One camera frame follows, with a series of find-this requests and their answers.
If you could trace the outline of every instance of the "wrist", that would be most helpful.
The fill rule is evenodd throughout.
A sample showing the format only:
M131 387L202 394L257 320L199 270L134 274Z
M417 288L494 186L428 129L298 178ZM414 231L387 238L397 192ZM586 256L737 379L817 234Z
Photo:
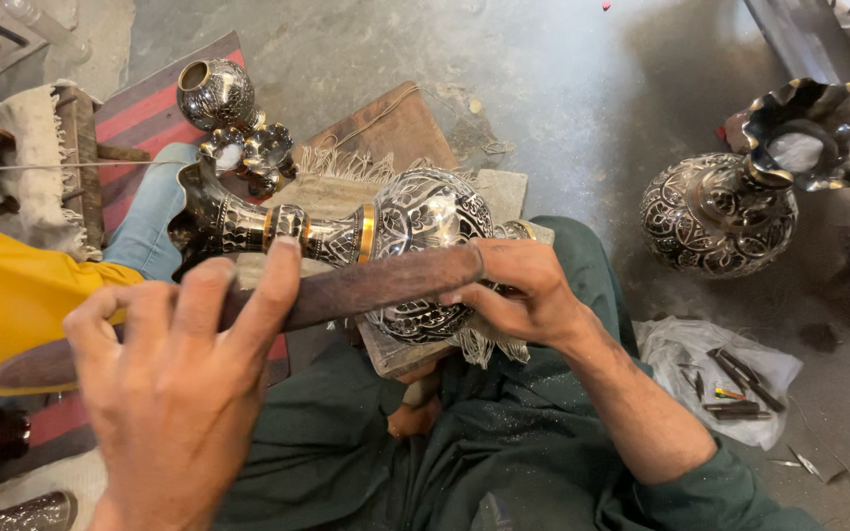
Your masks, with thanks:
M191 524L161 522L153 515L128 514L121 506L112 500L105 492L93 510L93 518L88 531L138 531L152 529L153 531L205 531L209 522L196 519Z
M573 322L573 333L553 345L571 365L596 374L600 369L631 363L631 358L603 326L588 306L580 303L580 317Z

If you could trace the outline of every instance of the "plastic bag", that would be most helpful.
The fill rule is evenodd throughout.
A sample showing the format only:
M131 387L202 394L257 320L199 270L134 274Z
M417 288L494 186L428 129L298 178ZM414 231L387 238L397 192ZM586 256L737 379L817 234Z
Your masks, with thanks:
M677 364L699 367L684 370L691 379L698 370L701 371L705 404L732 402L714 398L715 387L739 392L733 381L707 355L708 351L723 348L759 373L763 377L763 386L776 400L788 404L786 391L802 368L801 361L707 321L667 318L634 324L642 361L655 368L655 380L679 403L712 430L750 446L760 445L763 450L773 448L786 427L786 413L776 414L755 393L749 392L748 400L759 403L762 411L772 412L772 418L717 420L701 407L694 386L685 380L682 368Z

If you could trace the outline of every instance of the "string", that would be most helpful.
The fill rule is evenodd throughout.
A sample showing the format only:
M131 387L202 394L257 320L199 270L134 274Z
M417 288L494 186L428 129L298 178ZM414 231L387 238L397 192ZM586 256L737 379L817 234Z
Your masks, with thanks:
M0 170L47 170L54 168L81 168L86 166L149 165L149 164L185 164L185 161L120 161L116 163L68 163L50 165L0 166Z
M385 115L388 115L389 113L392 113L393 111L395 111L395 107L398 107L398 104L400 102L402 102L402 100L405 99L406 96L408 96L410 93L412 93L416 90L422 90L423 92L429 94L431 97L433 97L435 99L435 101L437 101L438 103L447 107L449 111L451 111L452 113L455 114L455 116L464 120L465 123L468 126L473 127L474 130L478 131L478 133L483 135L484 138L487 138L488 140L490 140L491 142L489 144L485 144L485 145L481 146L481 150L483 150L485 152L485 154L487 154L487 155L502 155L504 153L510 153L511 151L514 150L513 147L507 146L504 143L499 142L497 139L495 139L491 135L487 134L483 129L475 126L473 123L471 123L470 120L467 119L467 117L465 115L458 113L458 111L455 110L455 108L452 107L451 104L449 104L448 102L445 102L440 97L438 97L437 94L435 94L431 90L426 89L425 87L422 87L421 85L415 85L413 87L409 87L408 89L406 89L405 92L400 94L399 97L396 98L395 101L393 101L392 104L389 105L389 107L386 107L385 110L382 111L379 114L379 116L376 116L375 118L373 118L369 122L366 122L366 124L364 126L362 126L358 129L356 129L355 131L349 133L346 137L343 138L343 140L337 139L335 134L330 133L327 136L323 137L323 140L320 141L319 146L323 146L323 143L327 141L327 138L333 138L335 140L335 144L334 144L333 147L331 147L331 150L337 149L339 146L342 146L344 143L349 141L349 139L353 138L354 136L356 136L356 135L362 133L363 131L369 129L370 127L372 127L376 122L378 122Z
M812 429L812 426L811 426L811 425L809 425L809 420L806 418L806 414L805 414L805 413L803 413L803 411L802 411L802 407L801 407L801 406L799 405L799 403L795 400L795 398L793 398L793 397L792 397L792 395L786 395L786 397L787 397L787 398L789 398L789 400L791 400L793 404L795 404L795 408L799 410L799 416L801 416L801 417L802 417L802 422L804 422L804 423L806 424L806 428L808 428L808 429L809 429L809 432L811 432L811 433L812 433L812 436L815 438L815 440L816 440L816 441L819 441L819 444L821 444L821 447L825 449L825 452L828 452L828 453L830 453L830 454L831 454L831 456L832 456L832 457L835 457L835 460L836 460L836 461L838 461L840 465L842 465L842 467L845 469L845 471L846 471L846 472L848 472L848 484L850 485L850 469L848 468L848 465L845 465L845 464L844 464L844 461L842 461L842 460L841 460L841 458L840 458L838 455L836 455L836 454L835 454L835 452L832 452L831 450L829 450L829 449L828 449L828 447L827 447L827 446L825 446L825 443L824 443L824 442L822 442L822 440L821 440L821 438L819 437L819 435L818 435L818 434L816 434L816 433L815 433L815 430L813 430L813 429ZM829 524L831 524L831 523L833 523L833 522L843 522L843 523L844 523L844 522L848 522L849 520L850 520L850 513L848 513L848 516L846 516L844 519L841 519L841 518L839 518L839 517L837 517L837 516L836 516L836 517L832 517L832 518L830 518L830 519L826 520L826 521L825 521L824 523L822 523L821 525L822 525L822 526L827 526L827 525L829 525Z

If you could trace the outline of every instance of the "yellow cloth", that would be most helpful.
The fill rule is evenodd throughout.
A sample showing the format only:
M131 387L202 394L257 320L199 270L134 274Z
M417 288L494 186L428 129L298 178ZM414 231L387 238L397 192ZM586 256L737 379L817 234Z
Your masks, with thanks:
M62 252L29 247L0 234L0 362L64 337L61 320L98 287L142 281L129 267L76 264ZM51 390L58 389L0 389L0 395Z

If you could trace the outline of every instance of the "concrete floor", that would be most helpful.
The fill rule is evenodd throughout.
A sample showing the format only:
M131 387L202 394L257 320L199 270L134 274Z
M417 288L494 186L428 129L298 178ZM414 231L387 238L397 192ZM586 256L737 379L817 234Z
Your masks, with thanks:
M681 159L722 150L714 129L726 116L786 81L740 0L616 0L606 12L596 0L136 0L135 6L122 86L237 30L269 120L298 139L405 79L461 112L478 98L484 112L472 119L512 143L512 153L476 154L484 142L461 134L458 119L426 96L466 165L529 174L526 217L558 213L590 224L636 320L665 314L710 320L802 359L791 393L850 467L850 285L833 290L825 283L842 262L834 226L850 225L850 191L799 194L801 223L789 251L735 281L668 271L640 241L638 201L648 180ZM96 44L94 54L99 51ZM3 90L42 81L41 58L20 70L0 79ZM734 446L779 501L820 522L846 517L847 480L823 486L765 460L790 458L787 442L807 454L816 447L794 408L769 455ZM850 520L829 527L850 529Z

